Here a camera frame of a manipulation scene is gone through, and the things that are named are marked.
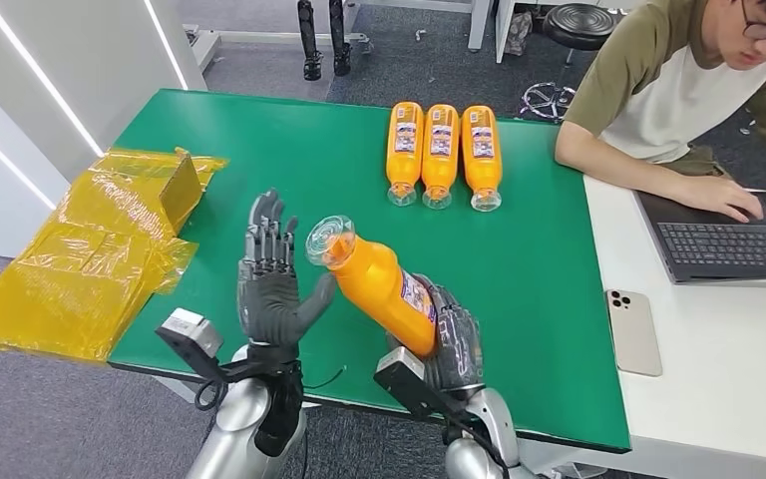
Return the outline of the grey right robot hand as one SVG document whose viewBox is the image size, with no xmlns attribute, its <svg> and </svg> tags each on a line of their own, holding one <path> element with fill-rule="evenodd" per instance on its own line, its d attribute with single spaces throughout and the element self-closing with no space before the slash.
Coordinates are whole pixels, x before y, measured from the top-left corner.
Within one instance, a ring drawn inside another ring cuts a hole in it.
<svg viewBox="0 0 766 479">
<path fill-rule="evenodd" d="M 427 289 L 434 306 L 435 345 L 427 355 L 416 357 L 423 364 L 423 384 L 405 375 L 400 381 L 421 396 L 434 393 L 468 400 L 486 387 L 479 324 L 446 287 L 424 274 L 413 277 Z"/>
</svg>

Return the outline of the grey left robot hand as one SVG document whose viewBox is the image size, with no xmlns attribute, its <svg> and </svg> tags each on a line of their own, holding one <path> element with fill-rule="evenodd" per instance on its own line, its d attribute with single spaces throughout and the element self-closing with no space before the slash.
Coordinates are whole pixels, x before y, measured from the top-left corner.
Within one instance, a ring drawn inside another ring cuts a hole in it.
<svg viewBox="0 0 766 479">
<path fill-rule="evenodd" d="M 238 262 L 236 301 L 240 324 L 251 343 L 295 346 L 324 314 L 337 289 L 330 272 L 312 293 L 299 296 L 295 270 L 297 218 L 281 219 L 284 201 L 276 189 L 256 197 Z"/>
</svg>

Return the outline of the person's right hand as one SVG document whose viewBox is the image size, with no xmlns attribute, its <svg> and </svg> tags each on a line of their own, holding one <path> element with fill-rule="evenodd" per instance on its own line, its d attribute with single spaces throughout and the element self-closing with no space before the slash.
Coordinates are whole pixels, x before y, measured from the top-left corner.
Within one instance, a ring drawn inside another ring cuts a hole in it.
<svg viewBox="0 0 766 479">
<path fill-rule="evenodd" d="M 683 177 L 669 198 L 687 207 L 725 215 L 742 224 L 763 220 L 759 199 L 732 180 L 718 177 Z"/>
</svg>

